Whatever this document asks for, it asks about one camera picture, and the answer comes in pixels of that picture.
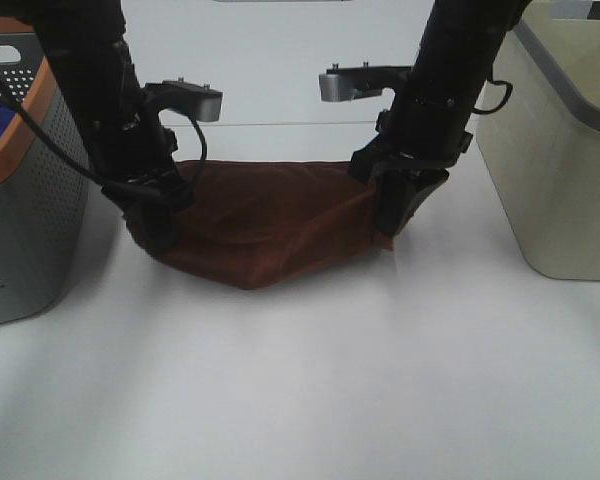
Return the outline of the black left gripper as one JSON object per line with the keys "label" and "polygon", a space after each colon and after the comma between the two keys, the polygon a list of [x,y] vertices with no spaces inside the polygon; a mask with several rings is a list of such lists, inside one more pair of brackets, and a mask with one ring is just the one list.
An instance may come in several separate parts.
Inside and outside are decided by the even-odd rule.
{"label": "black left gripper", "polygon": [[153,169],[135,176],[101,170],[101,192],[121,211],[129,210],[129,232],[151,255],[160,255],[177,241],[174,213],[194,203],[193,188],[176,169]]}

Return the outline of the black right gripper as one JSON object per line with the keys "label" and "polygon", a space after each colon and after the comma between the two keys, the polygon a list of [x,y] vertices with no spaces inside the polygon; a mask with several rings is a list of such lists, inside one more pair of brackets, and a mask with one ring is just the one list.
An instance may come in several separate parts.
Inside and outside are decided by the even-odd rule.
{"label": "black right gripper", "polygon": [[375,225],[385,236],[399,234],[422,203],[449,178],[449,169],[467,152],[472,134],[462,134],[449,154],[404,153],[382,135],[353,152],[348,175],[363,183],[378,179]]}

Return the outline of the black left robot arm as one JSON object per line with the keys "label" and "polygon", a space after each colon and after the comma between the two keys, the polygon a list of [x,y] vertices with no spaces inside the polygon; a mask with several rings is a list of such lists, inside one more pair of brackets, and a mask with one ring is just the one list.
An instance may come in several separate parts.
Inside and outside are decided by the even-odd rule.
{"label": "black left robot arm", "polygon": [[174,134],[147,108],[118,1],[27,1],[104,194],[153,254],[176,243],[177,211],[193,202],[172,159]]}

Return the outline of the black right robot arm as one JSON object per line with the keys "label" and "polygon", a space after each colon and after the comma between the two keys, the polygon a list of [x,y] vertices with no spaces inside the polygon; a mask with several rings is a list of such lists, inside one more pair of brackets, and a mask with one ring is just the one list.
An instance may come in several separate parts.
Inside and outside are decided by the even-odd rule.
{"label": "black right robot arm", "polygon": [[449,177],[472,136],[466,130],[504,37],[525,1],[437,1],[419,51],[377,136],[351,158],[348,173],[375,181],[375,227],[396,236]]}

